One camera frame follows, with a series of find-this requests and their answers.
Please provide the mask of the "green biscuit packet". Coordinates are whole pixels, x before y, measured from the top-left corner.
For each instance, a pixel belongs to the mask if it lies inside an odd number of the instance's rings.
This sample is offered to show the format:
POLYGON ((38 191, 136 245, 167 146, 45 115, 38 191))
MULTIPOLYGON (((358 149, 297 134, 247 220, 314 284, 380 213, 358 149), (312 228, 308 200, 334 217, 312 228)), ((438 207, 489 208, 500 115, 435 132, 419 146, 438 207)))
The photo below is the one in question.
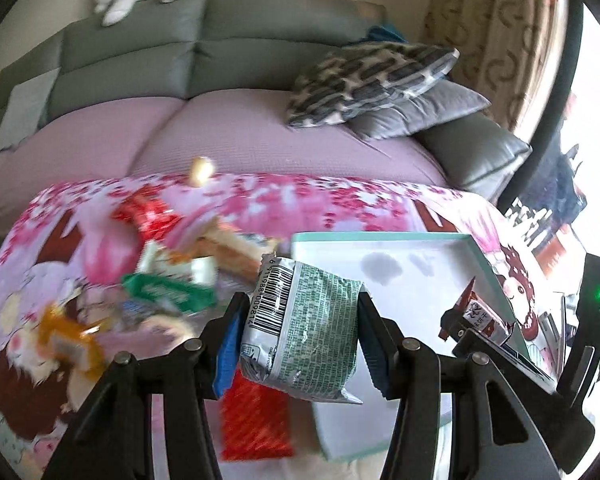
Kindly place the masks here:
POLYGON ((160 275, 125 274, 121 284, 133 298, 184 314, 196 314, 216 306, 213 288, 171 280, 160 275))

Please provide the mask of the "green white snack packet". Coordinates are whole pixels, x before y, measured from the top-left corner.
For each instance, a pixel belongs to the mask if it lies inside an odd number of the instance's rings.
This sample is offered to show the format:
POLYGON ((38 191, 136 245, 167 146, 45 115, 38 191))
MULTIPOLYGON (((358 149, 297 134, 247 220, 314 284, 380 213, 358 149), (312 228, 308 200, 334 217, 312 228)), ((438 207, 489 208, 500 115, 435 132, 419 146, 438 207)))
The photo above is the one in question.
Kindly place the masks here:
POLYGON ((361 281, 275 254, 262 257, 240 344, 242 376, 310 402, 359 404, 361 281))

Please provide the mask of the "cracker sandwich packet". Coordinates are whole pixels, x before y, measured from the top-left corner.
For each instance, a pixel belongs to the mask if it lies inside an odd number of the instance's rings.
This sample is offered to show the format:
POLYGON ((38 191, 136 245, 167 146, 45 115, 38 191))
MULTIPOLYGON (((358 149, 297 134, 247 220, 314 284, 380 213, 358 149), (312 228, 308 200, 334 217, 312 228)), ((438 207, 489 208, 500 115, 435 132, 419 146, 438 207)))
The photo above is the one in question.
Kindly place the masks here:
POLYGON ((245 233, 214 217, 199 231, 196 240, 184 249, 186 256, 212 257, 216 266, 246 282, 257 281, 262 257, 275 254, 280 238, 245 233))

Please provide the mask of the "red patterned snack packet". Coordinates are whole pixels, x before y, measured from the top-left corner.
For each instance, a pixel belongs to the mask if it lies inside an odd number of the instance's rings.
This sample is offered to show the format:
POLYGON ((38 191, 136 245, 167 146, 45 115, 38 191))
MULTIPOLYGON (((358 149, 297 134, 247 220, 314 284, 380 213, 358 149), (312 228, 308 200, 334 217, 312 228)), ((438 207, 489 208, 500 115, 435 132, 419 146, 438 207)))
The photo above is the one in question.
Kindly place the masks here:
POLYGON ((236 370, 221 399, 222 448, 226 462, 272 460, 294 455, 289 396, 250 382, 236 370))

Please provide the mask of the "red white milk biscuit packet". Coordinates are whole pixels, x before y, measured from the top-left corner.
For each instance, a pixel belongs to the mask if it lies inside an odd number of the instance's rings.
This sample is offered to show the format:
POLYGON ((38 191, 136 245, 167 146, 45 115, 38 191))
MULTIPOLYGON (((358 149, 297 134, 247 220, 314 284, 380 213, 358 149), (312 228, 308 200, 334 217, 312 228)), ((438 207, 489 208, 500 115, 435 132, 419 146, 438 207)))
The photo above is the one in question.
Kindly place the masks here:
POLYGON ((477 295, 475 282, 476 279, 473 278, 454 306, 442 314, 439 337, 459 342, 468 330, 474 330, 492 344, 501 346, 513 335, 513 324, 505 322, 501 315, 477 295))

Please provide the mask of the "red shiny snack bag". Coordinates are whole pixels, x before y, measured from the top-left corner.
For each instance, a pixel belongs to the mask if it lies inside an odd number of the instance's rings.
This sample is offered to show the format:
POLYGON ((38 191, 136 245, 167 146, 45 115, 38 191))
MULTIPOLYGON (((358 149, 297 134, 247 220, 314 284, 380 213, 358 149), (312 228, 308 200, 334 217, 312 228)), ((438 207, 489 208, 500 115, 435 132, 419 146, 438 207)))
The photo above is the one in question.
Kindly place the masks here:
POLYGON ((143 242, 163 240, 183 220, 157 194, 142 190, 122 200, 110 218, 132 226, 143 242))

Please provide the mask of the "jelly cup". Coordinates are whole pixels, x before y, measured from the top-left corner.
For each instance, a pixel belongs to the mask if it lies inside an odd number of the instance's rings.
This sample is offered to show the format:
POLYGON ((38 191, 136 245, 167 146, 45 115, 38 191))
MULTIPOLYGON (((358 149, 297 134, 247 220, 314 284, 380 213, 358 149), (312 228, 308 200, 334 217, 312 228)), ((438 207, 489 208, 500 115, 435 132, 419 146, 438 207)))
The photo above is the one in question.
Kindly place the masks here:
POLYGON ((192 188, 202 188, 215 173, 214 162, 207 156, 197 156, 192 160, 187 182, 192 188))

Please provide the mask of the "orange yellow snack packet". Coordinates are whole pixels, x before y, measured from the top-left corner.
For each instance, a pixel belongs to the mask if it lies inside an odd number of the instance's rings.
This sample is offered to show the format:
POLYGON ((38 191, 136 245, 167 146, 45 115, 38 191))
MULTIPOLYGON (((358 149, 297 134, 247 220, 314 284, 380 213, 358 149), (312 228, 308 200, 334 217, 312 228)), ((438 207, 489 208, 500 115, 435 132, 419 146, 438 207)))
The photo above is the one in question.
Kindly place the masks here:
POLYGON ((68 318, 58 304, 49 304, 38 323, 38 343, 56 360, 69 363, 86 378, 97 382, 106 362, 96 335, 106 328, 105 322, 83 325, 68 318))

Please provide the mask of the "teal shallow cardboard box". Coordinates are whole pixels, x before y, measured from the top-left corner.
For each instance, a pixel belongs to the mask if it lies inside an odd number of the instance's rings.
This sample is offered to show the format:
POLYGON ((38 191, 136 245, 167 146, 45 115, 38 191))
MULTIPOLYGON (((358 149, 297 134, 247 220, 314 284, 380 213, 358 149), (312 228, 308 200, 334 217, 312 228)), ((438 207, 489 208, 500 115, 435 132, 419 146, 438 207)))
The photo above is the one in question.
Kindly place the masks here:
MULTIPOLYGON (((526 246, 507 240, 482 252, 469 234, 426 232, 300 233, 294 260, 364 284, 379 314, 403 335, 448 356, 452 339, 439 336, 440 318, 468 284, 501 318, 521 326, 530 308, 545 310, 550 294, 526 246)), ((398 404, 374 387, 359 358, 347 383, 360 404, 317 403, 318 440, 328 460, 350 462, 388 448, 398 404)))

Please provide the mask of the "pink cartoon tablecloth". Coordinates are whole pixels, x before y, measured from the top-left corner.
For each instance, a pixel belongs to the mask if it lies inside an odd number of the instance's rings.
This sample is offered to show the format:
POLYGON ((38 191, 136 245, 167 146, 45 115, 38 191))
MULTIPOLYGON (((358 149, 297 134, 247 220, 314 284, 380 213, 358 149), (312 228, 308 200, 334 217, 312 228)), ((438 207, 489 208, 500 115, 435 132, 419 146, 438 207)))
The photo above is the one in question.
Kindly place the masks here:
MULTIPOLYGON (((0 458, 19 479, 42 476, 93 385, 38 344, 38 322, 49 304, 94 321, 121 292, 143 241, 110 214, 140 188, 183 217, 166 238, 180 252, 214 217, 282 243, 301 232, 457 232, 471 235, 485 254, 502 240, 524 246, 484 198, 441 186, 282 174, 221 174, 203 188, 158 174, 50 186, 0 248, 0 458)), ((553 373, 538 325, 542 311, 530 308, 521 333, 532 362, 553 373)))

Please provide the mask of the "pink sofa seat cover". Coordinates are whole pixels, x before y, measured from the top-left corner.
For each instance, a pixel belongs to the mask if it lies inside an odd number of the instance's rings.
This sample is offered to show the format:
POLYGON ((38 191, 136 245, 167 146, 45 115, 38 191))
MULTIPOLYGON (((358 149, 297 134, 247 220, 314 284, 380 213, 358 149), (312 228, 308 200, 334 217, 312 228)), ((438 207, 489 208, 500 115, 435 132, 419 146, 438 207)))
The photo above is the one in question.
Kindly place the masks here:
POLYGON ((221 90, 189 101, 133 98, 61 116, 0 153, 0 238, 34 196, 70 181, 186 174, 197 156, 219 172, 357 177, 443 186, 441 166, 406 136, 362 141, 345 126, 291 128, 289 96, 221 90))

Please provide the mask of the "grey plain pillow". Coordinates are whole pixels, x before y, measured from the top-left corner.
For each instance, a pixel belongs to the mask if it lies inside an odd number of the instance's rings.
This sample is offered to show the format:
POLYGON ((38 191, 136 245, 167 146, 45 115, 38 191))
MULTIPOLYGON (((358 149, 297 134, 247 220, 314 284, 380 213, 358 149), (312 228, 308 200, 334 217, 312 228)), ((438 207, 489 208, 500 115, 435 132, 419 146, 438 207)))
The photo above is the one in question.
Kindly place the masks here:
POLYGON ((353 118, 348 127, 362 140, 393 139, 482 112, 490 105, 482 94, 442 80, 420 96, 353 118))

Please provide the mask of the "black white patterned pillow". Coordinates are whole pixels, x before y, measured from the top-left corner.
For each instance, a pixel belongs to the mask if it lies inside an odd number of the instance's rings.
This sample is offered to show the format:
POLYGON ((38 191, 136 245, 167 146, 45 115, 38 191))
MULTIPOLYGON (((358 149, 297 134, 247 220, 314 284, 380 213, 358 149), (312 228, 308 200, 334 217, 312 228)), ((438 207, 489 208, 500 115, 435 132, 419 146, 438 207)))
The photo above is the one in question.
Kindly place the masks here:
POLYGON ((286 122, 291 127, 339 125, 366 112, 416 98, 444 78, 460 52, 400 42, 363 42, 326 55, 298 76, 286 122))

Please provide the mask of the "grey sofa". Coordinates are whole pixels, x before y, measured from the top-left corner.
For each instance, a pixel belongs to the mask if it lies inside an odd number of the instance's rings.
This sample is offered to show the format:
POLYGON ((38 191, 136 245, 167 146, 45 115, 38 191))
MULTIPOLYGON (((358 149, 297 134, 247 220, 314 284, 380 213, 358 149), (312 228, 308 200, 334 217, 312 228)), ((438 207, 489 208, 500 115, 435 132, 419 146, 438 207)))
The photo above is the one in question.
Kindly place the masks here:
MULTIPOLYGON (((236 89, 288 94, 301 72, 387 21, 383 6, 355 0, 145 1, 111 27, 97 18, 72 23, 5 67, 0 125, 10 94, 45 75, 55 82, 33 134, 75 110, 123 99, 189 101, 236 89)), ((443 186, 488 200, 530 153, 481 113, 409 138, 434 156, 443 186)))

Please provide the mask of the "patterned beige curtain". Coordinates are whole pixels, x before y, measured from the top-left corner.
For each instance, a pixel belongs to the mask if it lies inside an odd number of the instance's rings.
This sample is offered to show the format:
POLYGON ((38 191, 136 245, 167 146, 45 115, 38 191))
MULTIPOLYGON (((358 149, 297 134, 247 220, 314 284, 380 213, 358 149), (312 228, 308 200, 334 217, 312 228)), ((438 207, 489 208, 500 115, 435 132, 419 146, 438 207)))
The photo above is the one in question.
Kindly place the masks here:
POLYGON ((569 0, 430 0, 422 40, 460 51, 452 81, 485 96, 486 114, 530 141, 565 44, 569 0))

